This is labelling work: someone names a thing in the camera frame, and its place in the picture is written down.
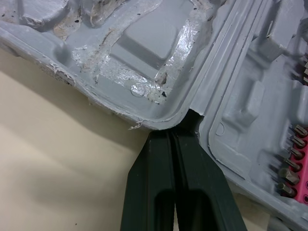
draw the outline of tool case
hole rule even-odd
[[[307,143],[295,129],[308,127],[307,18],[304,0],[2,0],[0,46],[132,128],[196,113],[232,190],[308,231],[308,157],[294,144]],[[296,186],[279,174],[290,157]]]

